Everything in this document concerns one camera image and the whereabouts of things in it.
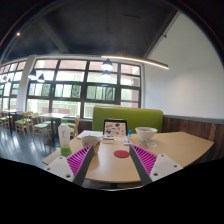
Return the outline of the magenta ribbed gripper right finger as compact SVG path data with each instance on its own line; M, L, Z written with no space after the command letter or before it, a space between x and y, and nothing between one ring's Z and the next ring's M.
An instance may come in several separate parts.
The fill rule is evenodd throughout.
M143 185L150 184L182 169L182 166L166 154L155 155L136 145L130 146L130 156Z

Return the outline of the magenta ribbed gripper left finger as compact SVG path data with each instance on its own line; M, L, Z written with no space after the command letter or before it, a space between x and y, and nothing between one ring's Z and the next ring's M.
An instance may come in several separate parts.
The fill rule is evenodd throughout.
M45 170L81 186L93 156L94 147L88 145L68 157L57 157L45 168Z

